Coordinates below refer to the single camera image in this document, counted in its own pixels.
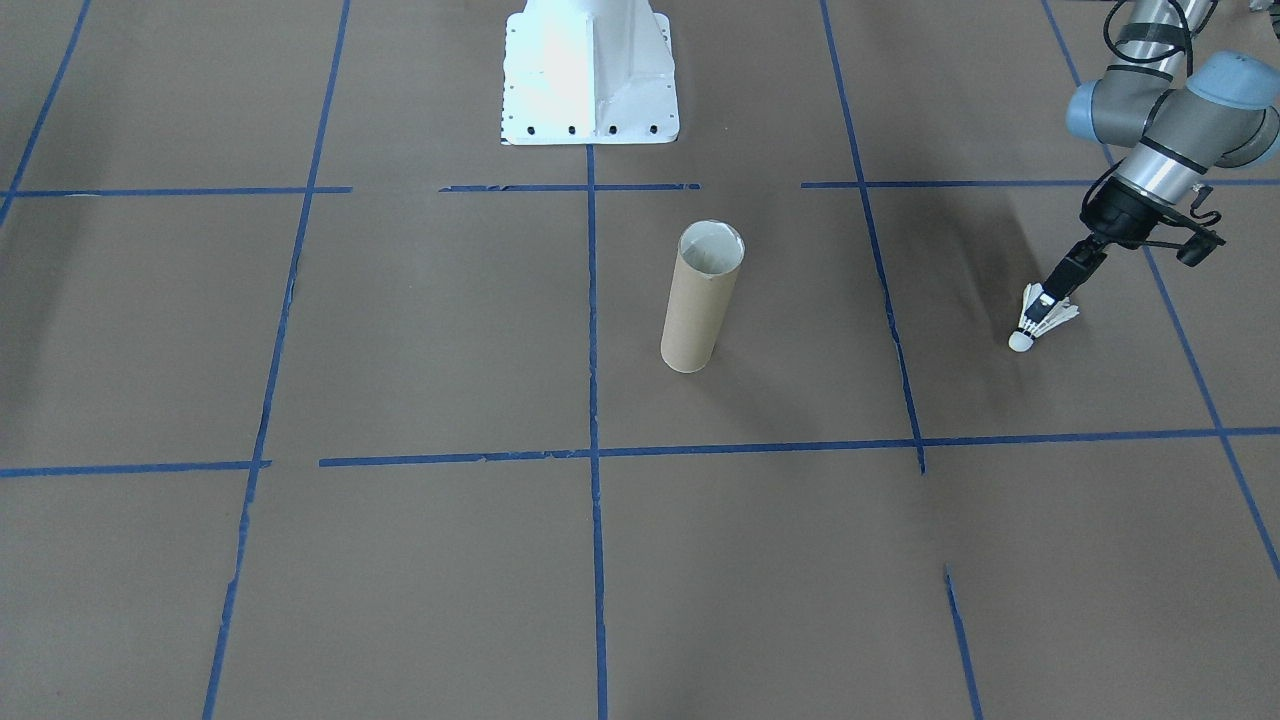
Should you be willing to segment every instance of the black cable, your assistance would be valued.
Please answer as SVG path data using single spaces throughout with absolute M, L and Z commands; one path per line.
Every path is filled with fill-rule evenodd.
M 1093 201 L 1093 196 L 1097 195 L 1098 188 L 1102 187 L 1102 183 L 1107 182 L 1107 178 L 1110 178 L 1112 174 L 1115 174 L 1116 169 L 1120 167 L 1120 163 L 1123 163 L 1123 161 L 1124 160 L 1120 160 L 1115 165 L 1111 165 L 1110 168 L 1107 168 L 1107 172 L 1102 173 L 1101 176 L 1098 176 L 1098 179 L 1093 181 L 1093 184 L 1091 184 L 1089 190 L 1084 193 L 1084 199 L 1080 200 L 1080 214 L 1082 215 L 1084 214 L 1085 209 L 1088 209 L 1089 202 Z
M 1192 50 L 1192 45 L 1194 44 L 1193 42 L 1194 37 L 1202 29 L 1204 29 L 1206 24 L 1208 24 L 1208 18 L 1212 17 L 1213 10 L 1217 9 L 1217 1 L 1215 1 L 1210 6 L 1210 12 L 1204 17 L 1204 20 L 1199 24 L 1198 28 L 1196 28 L 1193 31 L 1192 29 L 1192 23 L 1187 18 L 1187 10 L 1183 8 L 1181 3 L 1179 3 L 1178 0 L 1165 0 L 1166 3 L 1169 3 L 1174 8 L 1174 12 L 1178 14 L 1179 29 L 1181 29 L 1181 32 L 1183 32 L 1183 44 L 1180 46 L 1179 45 L 1174 45 L 1172 47 L 1170 47 L 1165 53 L 1162 53 L 1160 55 L 1156 55 L 1153 58 L 1134 58 L 1132 55 L 1126 55 L 1124 51 L 1120 50 L 1120 46 L 1116 45 L 1115 40 L 1112 40 L 1112 37 L 1111 37 L 1111 22 L 1115 19 L 1116 13 L 1120 12 L 1120 8 L 1123 8 L 1125 5 L 1125 3 L 1128 3 L 1128 1 L 1129 0 L 1116 0 L 1116 4 L 1111 8 L 1111 12 L 1107 13 L 1107 18 L 1105 20 L 1102 20 L 1102 41 L 1106 44 L 1107 50 L 1110 50 L 1116 58 L 1120 58 L 1121 60 L 1133 63 L 1135 65 L 1152 65 L 1152 64 L 1167 60 L 1167 59 L 1172 58 L 1174 55 L 1178 55 L 1179 53 L 1185 53 L 1187 54 L 1187 77 L 1190 77 L 1192 73 L 1196 72 L 1196 59 L 1194 59 L 1193 50 Z

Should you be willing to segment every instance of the brown paper floor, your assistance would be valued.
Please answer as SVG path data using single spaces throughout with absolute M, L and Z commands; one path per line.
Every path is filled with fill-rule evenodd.
M 595 150 L 499 145 L 521 5 L 0 5 L 0 717 L 1276 717 L 1280 161 L 1019 356 L 1110 4 L 660 0 Z

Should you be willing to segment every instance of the floor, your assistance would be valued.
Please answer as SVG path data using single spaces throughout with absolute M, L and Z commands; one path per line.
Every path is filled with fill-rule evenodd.
M 520 5 L 0 5 L 0 717 L 1276 717 L 1280 161 L 1015 355 L 1107 3 L 658 0 L 599 149 L 499 143 Z

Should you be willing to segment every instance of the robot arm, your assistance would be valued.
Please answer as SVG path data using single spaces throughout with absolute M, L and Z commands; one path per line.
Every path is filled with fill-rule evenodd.
M 1265 161 L 1280 150 L 1280 73 L 1239 53 L 1217 53 L 1170 90 L 1184 58 L 1190 69 L 1190 38 L 1203 28 L 1217 0 L 1138 0 L 1128 24 L 1107 44 L 1115 63 L 1106 76 L 1080 87 L 1068 110 L 1079 137 L 1133 147 L 1085 195 L 1080 220 L 1091 234 L 1078 242 L 1041 284 L 1028 286 L 1011 348 L 1024 352 L 1044 332 L 1075 316 L 1068 296 L 1098 269 L 1106 247 L 1175 247 L 1194 266 L 1224 245 L 1207 225 L 1215 214 L 1196 215 L 1210 188 L 1211 167 L 1239 168 Z M 1108 15 L 1120 9 L 1117 4 Z M 1201 193 L 1187 217 L 1175 208 L 1193 188 Z M 1188 228 L 1184 245 L 1147 240 L 1160 223 Z

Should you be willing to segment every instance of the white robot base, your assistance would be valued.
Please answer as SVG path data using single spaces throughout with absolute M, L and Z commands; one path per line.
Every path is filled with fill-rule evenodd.
M 529 0 L 507 20 L 506 145 L 639 145 L 680 133 L 671 20 L 649 0 Z

